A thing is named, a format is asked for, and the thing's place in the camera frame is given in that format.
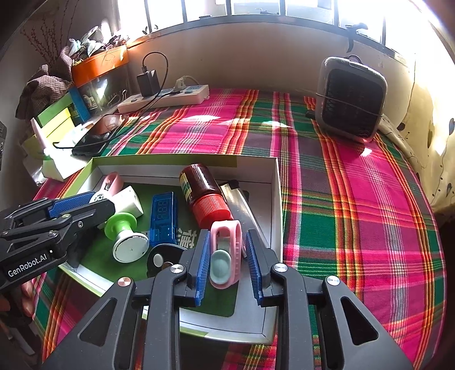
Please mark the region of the person left hand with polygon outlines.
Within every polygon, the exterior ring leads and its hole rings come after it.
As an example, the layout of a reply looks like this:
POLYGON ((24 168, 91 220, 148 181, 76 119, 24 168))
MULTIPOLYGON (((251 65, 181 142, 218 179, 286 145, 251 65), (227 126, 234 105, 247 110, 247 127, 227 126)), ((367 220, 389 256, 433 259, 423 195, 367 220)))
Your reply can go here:
POLYGON ((32 282, 27 281, 24 284, 22 284, 21 292, 22 292, 22 297, 21 297, 22 310, 26 316, 32 318, 35 313, 32 282))

